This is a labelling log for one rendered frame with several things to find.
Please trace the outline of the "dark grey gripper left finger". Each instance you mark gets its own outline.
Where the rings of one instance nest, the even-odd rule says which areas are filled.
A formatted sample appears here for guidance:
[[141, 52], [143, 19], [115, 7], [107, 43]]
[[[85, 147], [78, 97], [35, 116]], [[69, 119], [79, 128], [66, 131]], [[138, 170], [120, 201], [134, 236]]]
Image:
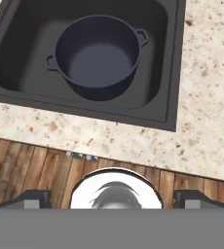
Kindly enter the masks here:
[[26, 190], [14, 199], [0, 203], [7, 209], [50, 209], [50, 190]]

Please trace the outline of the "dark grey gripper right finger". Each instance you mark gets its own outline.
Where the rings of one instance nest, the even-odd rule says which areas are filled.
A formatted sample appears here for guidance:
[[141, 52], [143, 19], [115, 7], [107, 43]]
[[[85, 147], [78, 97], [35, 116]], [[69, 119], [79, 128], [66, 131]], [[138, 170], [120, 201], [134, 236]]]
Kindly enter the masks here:
[[179, 209], [212, 209], [224, 208], [224, 203], [212, 200], [198, 190], [176, 190], [173, 207]]

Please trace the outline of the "black sink basin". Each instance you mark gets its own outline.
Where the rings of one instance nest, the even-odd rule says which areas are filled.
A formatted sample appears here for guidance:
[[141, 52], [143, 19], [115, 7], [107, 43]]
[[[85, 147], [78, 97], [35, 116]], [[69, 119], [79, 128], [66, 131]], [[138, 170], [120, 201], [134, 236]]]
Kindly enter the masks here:
[[[186, 0], [2, 0], [0, 102], [127, 125], [174, 131]], [[107, 15], [144, 29], [130, 87], [108, 101], [78, 95], [46, 58], [73, 21]]]

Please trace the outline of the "white and black round object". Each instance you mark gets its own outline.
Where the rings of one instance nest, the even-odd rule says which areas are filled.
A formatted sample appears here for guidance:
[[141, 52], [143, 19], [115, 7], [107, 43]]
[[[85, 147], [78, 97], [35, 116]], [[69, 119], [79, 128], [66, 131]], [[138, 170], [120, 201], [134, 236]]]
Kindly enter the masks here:
[[162, 209], [155, 187], [129, 169], [108, 167], [82, 178], [74, 187], [71, 209]]

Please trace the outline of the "dark blue two-handled pot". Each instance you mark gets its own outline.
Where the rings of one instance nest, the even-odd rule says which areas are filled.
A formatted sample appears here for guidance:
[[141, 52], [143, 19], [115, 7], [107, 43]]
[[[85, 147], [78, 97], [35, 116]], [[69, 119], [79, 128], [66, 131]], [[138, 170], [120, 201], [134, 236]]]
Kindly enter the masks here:
[[47, 69], [88, 100], [112, 100], [130, 87], [148, 42], [144, 29], [120, 18], [82, 17], [59, 35], [54, 52], [46, 58]]

